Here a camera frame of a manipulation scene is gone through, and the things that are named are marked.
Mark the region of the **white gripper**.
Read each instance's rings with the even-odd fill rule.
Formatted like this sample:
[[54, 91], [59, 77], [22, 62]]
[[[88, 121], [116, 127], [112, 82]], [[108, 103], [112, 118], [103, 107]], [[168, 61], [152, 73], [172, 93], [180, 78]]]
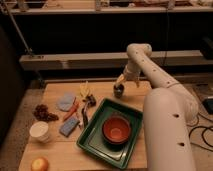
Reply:
[[117, 78], [117, 80], [115, 82], [116, 86], [119, 86], [120, 84], [125, 82], [125, 80], [126, 81], [133, 81], [136, 84], [137, 87], [140, 86], [140, 80], [139, 80], [140, 72], [138, 70], [132, 70], [128, 67], [125, 67], [123, 74], [121, 74]]

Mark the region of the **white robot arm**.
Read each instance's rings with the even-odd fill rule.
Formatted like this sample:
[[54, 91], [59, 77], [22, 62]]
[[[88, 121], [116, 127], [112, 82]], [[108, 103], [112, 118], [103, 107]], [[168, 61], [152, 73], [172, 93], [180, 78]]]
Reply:
[[140, 72], [153, 86], [143, 105], [148, 171], [196, 171], [186, 123], [197, 116], [198, 102], [150, 59], [151, 53], [150, 44], [128, 45], [128, 63], [115, 86], [127, 80], [139, 86]]

